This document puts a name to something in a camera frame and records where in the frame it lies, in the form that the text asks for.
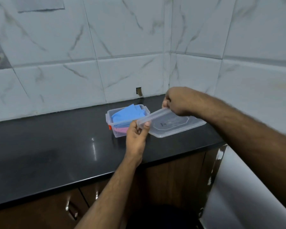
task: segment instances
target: clear plastic box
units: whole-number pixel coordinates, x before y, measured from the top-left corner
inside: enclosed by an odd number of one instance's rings
[[[193,116],[177,116],[168,108],[162,108],[148,116],[140,118],[137,120],[137,126],[143,128],[144,123],[147,121],[151,122],[149,133],[158,138],[170,136],[206,124],[204,120]]]
[[[148,110],[148,108],[146,106],[144,106],[143,104],[138,104],[140,106],[141,109],[145,109],[145,115],[149,115],[150,111]],[[131,120],[127,120],[127,121],[120,121],[120,122],[112,122],[112,115],[115,114],[116,112],[122,110],[123,108],[116,108],[116,109],[111,109],[109,111],[107,111],[106,113],[106,122],[109,125],[109,128],[112,128],[113,134],[115,137],[120,137],[120,136],[126,136],[126,128],[129,127],[130,123],[135,119],[131,119]]]

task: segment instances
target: person's left arm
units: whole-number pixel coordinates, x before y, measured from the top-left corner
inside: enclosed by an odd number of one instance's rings
[[[75,229],[116,229],[119,227],[133,180],[142,161],[149,124],[141,130],[133,121],[127,131],[125,157],[104,188],[98,200],[77,224]]]

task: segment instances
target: silver drawer handle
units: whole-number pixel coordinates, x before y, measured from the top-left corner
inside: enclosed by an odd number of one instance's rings
[[[76,221],[78,218],[78,209],[75,206],[75,204],[70,202],[70,199],[67,200],[67,205],[65,209],[69,213],[69,215],[72,217],[72,219]]]

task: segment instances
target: blue paper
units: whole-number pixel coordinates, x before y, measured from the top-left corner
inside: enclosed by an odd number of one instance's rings
[[[132,121],[141,117],[145,116],[145,109],[141,109],[139,105],[130,105],[126,108],[123,108],[122,110],[116,112],[112,115],[112,121],[115,122],[121,122],[121,121]],[[118,125],[119,128],[122,127],[128,127],[129,123],[124,125]]]

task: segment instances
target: countertop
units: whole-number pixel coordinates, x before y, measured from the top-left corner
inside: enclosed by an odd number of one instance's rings
[[[126,137],[114,137],[105,113],[130,104],[144,104],[154,112],[161,108],[163,98],[0,122],[0,205],[112,174],[125,154]],[[223,143],[209,124],[165,138],[149,135],[142,166]]]

